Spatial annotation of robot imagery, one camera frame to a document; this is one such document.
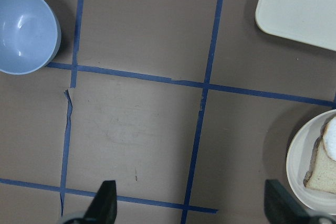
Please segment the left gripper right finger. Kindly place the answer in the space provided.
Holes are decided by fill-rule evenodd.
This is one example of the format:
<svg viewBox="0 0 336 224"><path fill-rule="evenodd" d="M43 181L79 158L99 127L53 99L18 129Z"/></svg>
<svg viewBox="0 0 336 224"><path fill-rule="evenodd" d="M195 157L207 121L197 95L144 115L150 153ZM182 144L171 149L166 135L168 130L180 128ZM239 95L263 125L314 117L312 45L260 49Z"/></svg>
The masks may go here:
<svg viewBox="0 0 336 224"><path fill-rule="evenodd" d="M270 223L310 223L312 220L276 179L265 180L264 213Z"/></svg>

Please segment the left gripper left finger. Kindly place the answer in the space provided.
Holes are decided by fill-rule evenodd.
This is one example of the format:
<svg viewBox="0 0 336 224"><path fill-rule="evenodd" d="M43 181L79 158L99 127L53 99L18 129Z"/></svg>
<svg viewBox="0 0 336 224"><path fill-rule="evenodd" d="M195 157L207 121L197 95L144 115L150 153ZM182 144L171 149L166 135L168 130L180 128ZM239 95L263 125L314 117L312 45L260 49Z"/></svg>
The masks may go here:
<svg viewBox="0 0 336 224"><path fill-rule="evenodd" d="M85 212L84 223L113 224L117 217L115 180L105 180Z"/></svg>

